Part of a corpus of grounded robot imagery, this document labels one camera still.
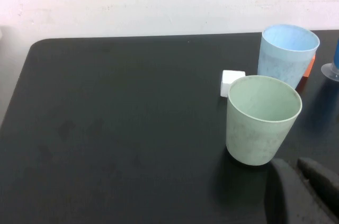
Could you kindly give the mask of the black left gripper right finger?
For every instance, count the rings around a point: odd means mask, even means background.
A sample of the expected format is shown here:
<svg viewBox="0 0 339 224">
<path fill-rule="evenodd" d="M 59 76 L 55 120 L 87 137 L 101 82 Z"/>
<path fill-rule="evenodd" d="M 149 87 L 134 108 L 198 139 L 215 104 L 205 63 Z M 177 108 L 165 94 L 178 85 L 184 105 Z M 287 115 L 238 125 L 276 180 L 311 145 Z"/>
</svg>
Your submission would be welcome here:
<svg viewBox="0 0 339 224">
<path fill-rule="evenodd" d="M 298 158 L 297 169 L 318 205 L 338 223 L 338 173 L 308 157 Z"/>
</svg>

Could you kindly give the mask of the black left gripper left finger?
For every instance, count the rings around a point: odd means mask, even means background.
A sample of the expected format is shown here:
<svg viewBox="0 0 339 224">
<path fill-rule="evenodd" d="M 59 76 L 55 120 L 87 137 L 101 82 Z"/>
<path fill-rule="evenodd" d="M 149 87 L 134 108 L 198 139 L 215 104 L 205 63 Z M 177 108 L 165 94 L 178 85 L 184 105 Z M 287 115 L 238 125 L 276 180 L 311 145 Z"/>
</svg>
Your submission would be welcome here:
<svg viewBox="0 0 339 224">
<path fill-rule="evenodd" d="M 318 205 L 297 166 L 270 162 L 264 199 L 267 223 L 334 223 Z"/>
</svg>

